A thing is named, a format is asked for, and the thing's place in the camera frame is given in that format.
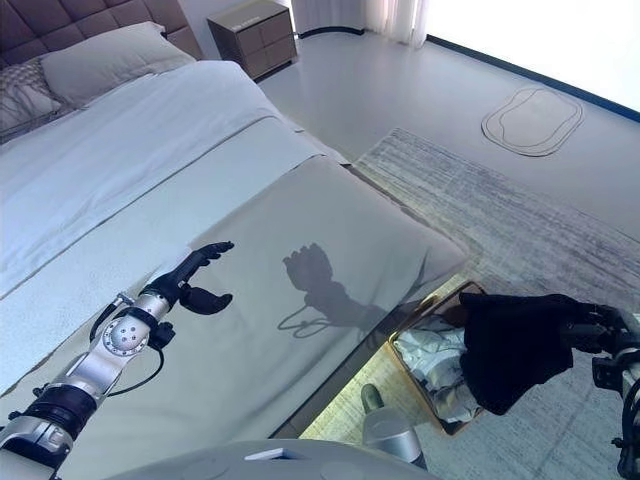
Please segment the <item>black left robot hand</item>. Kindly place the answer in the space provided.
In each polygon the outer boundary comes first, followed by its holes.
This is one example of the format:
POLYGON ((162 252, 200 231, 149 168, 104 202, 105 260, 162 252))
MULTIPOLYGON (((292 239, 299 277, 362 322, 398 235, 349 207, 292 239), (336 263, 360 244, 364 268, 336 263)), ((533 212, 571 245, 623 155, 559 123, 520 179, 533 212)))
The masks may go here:
POLYGON ((201 287, 193 287, 189 281, 200 268, 209 266, 212 260, 234 248, 230 241, 205 245, 189 253, 173 270, 163 273, 147 284, 143 294, 162 297, 169 309, 179 303, 187 310, 199 315, 213 315, 226 309, 233 300, 232 294, 218 296, 201 287))

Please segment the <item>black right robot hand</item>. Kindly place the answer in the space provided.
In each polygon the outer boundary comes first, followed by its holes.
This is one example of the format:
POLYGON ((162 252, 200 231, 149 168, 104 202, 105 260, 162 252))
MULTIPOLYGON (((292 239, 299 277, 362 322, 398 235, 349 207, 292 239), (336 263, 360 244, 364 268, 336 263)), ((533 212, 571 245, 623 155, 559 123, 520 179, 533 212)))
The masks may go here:
POLYGON ((577 350, 612 357, 639 350, 639 315, 607 305, 590 305, 579 321, 558 329, 563 343, 577 350))

